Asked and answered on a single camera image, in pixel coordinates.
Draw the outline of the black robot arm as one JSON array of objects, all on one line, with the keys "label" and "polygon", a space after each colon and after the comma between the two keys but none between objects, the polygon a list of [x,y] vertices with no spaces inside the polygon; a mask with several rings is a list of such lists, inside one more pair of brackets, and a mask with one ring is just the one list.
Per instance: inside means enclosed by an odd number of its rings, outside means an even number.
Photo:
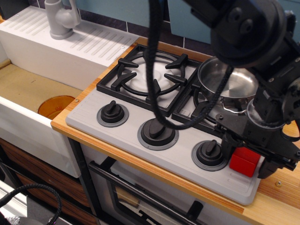
[{"label": "black robot arm", "polygon": [[262,155],[258,178],[279,168],[295,169],[300,159],[295,138],[282,131],[300,121],[300,46],[293,39],[296,19],[276,0],[190,0],[192,14],[211,29],[215,56],[234,68],[245,68],[258,80],[256,96],[244,116],[216,116],[225,131],[222,147]]}]

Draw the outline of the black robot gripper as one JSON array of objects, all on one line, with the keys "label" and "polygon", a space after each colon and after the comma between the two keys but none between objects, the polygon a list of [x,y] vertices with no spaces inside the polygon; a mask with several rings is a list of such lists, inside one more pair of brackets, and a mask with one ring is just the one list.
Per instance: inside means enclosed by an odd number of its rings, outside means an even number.
[{"label": "black robot gripper", "polygon": [[264,126],[255,111],[253,100],[244,115],[217,114],[216,126],[222,130],[222,154],[230,160],[237,147],[246,147],[264,157],[258,178],[265,179],[278,168],[293,171],[300,160],[300,149],[281,134],[283,124],[278,127]]}]

